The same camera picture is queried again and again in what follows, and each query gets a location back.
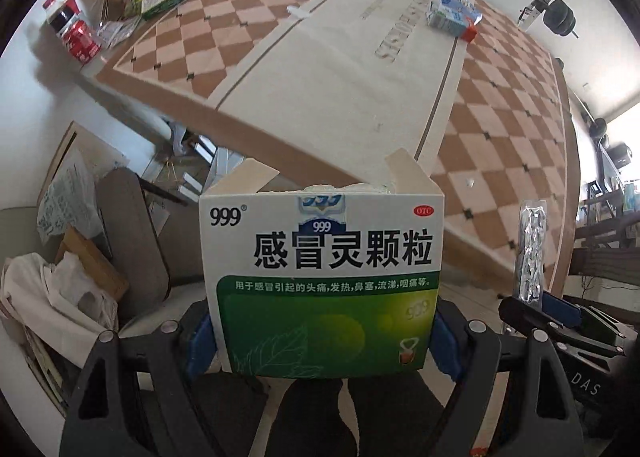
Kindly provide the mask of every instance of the black pants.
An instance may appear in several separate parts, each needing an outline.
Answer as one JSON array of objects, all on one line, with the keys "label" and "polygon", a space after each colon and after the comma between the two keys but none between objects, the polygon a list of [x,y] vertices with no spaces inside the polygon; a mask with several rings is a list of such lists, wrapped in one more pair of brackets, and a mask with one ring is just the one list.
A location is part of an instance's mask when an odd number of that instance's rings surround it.
[{"label": "black pants", "polygon": [[[360,457],[412,457],[442,413],[418,372],[349,380]],[[298,379],[284,395],[265,457],[356,457],[338,413],[341,379]]]}]

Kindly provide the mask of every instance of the silver bolt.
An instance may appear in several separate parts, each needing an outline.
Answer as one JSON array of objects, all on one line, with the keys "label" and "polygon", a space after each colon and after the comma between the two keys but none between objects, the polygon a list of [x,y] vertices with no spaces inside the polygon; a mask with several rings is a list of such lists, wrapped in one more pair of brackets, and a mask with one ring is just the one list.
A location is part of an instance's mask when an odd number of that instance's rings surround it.
[{"label": "silver bolt", "polygon": [[113,340],[113,331],[102,331],[98,336],[100,343],[109,343]]},{"label": "silver bolt", "polygon": [[533,337],[541,343],[544,343],[549,339],[548,334],[546,334],[545,331],[541,331],[540,329],[535,329],[533,331]]},{"label": "silver bolt", "polygon": [[481,333],[486,331],[486,325],[481,322],[480,320],[471,320],[469,322],[469,328],[473,331],[473,332],[477,332],[477,333]]},{"label": "silver bolt", "polygon": [[176,320],[167,320],[160,326],[160,330],[165,334],[171,334],[178,330],[178,322]]}]

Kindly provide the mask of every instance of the table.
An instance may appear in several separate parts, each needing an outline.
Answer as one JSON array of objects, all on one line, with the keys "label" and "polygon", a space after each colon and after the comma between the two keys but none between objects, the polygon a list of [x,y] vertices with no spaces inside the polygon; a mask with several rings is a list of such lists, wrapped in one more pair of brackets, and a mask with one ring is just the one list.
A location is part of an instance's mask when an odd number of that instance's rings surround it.
[{"label": "table", "polygon": [[469,46],[425,25],[428,4],[186,0],[97,80],[301,186],[389,184],[384,157],[407,149],[446,195],[445,261],[503,292],[518,203],[545,198],[545,274],[564,280],[577,147],[561,70],[482,1]]}]

